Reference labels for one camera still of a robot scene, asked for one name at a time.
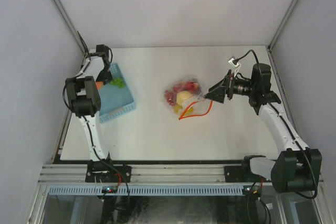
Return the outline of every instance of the white tabletop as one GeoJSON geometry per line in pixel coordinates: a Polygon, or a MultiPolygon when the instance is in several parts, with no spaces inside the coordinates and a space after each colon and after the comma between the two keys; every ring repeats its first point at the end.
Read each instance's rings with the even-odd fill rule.
{"type": "MultiPolygon", "coordinates": [[[[248,103],[234,95],[224,104],[214,103],[206,116],[178,120],[163,105],[165,87],[188,75],[203,85],[203,92],[227,74],[229,57],[253,49],[270,65],[265,46],[116,48],[118,63],[136,102],[136,109],[101,124],[113,160],[215,160],[243,159],[260,154],[276,159],[278,151],[268,129],[248,103]]],[[[240,61],[240,72],[250,78],[253,55],[240,61]]],[[[279,97],[274,75],[272,90],[279,97]]],[[[79,120],[69,125],[62,160],[88,160],[86,137],[79,120]]]]}

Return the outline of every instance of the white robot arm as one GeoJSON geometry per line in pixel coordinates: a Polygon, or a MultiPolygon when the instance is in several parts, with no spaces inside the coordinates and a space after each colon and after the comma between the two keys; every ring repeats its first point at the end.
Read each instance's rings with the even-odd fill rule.
{"type": "Polygon", "coordinates": [[[246,156],[242,165],[247,167],[247,173],[272,181],[278,193],[316,191],[322,162],[321,153],[318,149],[310,149],[288,121],[279,97],[270,90],[271,67],[259,63],[253,50],[238,59],[231,58],[229,63],[237,66],[238,61],[250,52],[257,62],[253,66],[251,78],[245,78],[237,72],[233,74],[229,70],[225,78],[211,87],[204,98],[224,103],[226,96],[229,100],[234,94],[248,96],[250,106],[268,127],[279,157],[272,161],[260,155],[246,156]]]}
{"type": "Polygon", "coordinates": [[[81,122],[89,146],[90,160],[96,162],[107,159],[109,151],[102,140],[99,110],[100,96],[96,81],[104,84],[112,80],[109,70],[112,52],[105,45],[97,45],[96,52],[88,54],[79,73],[66,80],[64,91],[67,91],[67,107],[81,122]]]}

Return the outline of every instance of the blue plastic basket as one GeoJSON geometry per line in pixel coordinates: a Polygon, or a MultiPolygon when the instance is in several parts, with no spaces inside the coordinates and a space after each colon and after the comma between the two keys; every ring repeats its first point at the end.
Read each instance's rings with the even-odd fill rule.
{"type": "Polygon", "coordinates": [[[101,123],[110,121],[113,118],[117,118],[135,110],[134,98],[118,64],[111,64],[110,71],[113,78],[122,78],[125,83],[125,87],[120,89],[119,87],[108,83],[99,90],[101,99],[99,120],[101,123]]]}

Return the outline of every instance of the white wall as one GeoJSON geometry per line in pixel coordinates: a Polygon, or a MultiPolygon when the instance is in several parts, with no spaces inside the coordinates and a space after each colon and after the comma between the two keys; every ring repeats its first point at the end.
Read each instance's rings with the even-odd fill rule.
{"type": "Polygon", "coordinates": [[[0,222],[23,223],[81,53],[50,0],[0,0],[0,222]]]}
{"type": "Polygon", "coordinates": [[[336,202],[336,0],[301,0],[274,55],[299,131],[322,153],[336,202]]]}
{"type": "Polygon", "coordinates": [[[268,45],[291,0],[62,0],[90,47],[268,45]]]}

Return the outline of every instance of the plastic bag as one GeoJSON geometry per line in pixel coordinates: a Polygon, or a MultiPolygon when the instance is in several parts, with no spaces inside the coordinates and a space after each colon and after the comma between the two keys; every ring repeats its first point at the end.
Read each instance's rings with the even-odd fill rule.
{"type": "Polygon", "coordinates": [[[212,101],[206,112],[200,106],[199,103],[205,101],[205,99],[203,98],[201,86],[195,78],[184,78],[171,84],[164,90],[163,96],[164,103],[172,112],[179,116],[179,120],[192,116],[206,115],[212,107],[212,101]]]}

